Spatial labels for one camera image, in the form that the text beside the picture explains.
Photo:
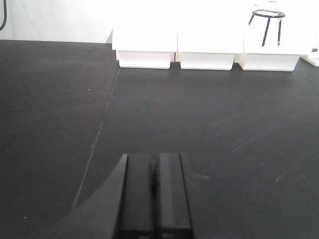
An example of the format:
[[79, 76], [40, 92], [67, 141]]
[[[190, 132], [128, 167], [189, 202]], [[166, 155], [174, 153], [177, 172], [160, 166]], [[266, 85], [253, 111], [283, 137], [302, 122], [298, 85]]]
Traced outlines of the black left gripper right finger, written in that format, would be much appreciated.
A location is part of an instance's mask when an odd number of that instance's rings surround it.
[[154, 171], [155, 238], [192, 238], [180, 154], [160, 153]]

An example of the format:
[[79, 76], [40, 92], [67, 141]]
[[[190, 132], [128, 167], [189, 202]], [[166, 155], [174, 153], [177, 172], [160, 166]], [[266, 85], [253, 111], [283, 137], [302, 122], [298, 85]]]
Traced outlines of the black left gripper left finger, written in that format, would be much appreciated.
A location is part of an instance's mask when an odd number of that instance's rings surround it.
[[153, 170], [146, 154], [123, 154], [124, 180], [113, 238], [153, 239]]

